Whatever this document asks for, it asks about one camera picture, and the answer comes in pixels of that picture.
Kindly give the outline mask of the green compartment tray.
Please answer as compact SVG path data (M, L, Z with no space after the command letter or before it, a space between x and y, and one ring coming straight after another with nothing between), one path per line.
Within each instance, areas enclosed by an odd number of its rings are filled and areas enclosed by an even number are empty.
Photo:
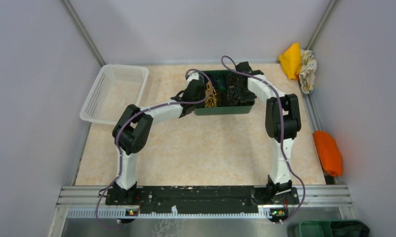
M251 111L257 96L248 90L245 78L238 78L236 73L228 70L212 70L204 73L207 76L200 75L199 79L205 83L208 80L211 81L211 84L216 89L218 102L215 108L206 108L205 102L202 103L194 110L197 116L247 114ZM240 102L237 106L229 105L227 99L229 86L234 86L238 89Z

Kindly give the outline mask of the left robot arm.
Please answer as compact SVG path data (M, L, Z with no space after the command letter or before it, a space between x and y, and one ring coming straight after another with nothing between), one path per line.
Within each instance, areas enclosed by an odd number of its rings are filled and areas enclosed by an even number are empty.
M185 90L163 104L144 108L127 106L112 132L119 160L116 178L102 193L107 205L137 204L137 160L152 126L190 114L205 101L205 91L202 81L192 79Z

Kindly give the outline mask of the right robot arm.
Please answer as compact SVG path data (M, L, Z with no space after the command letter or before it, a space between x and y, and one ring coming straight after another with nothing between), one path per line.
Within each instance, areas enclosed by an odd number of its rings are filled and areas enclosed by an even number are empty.
M297 204L298 193L292 185L290 159L297 133L301 130L298 97L286 94L269 82L264 73L251 69L248 62L235 65L240 80L266 105L265 129L272 140L272 167L265 191L256 191L259 203Z

